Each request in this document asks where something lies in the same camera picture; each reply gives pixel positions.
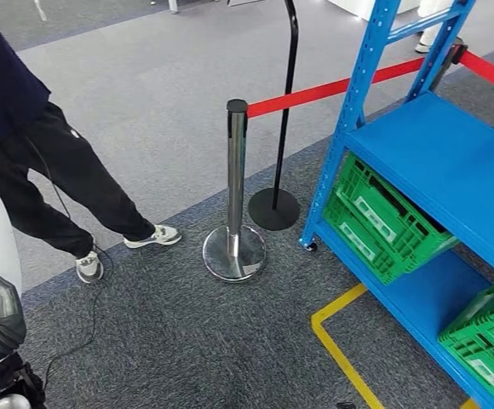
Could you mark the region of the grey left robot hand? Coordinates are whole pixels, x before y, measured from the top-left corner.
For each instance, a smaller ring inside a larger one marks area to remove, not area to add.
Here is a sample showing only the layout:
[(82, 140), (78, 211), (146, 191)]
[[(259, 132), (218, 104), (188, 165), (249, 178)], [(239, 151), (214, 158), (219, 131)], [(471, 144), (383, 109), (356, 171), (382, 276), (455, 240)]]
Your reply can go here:
[(26, 336), (21, 297), (15, 285), (0, 276), (0, 361), (15, 353)]

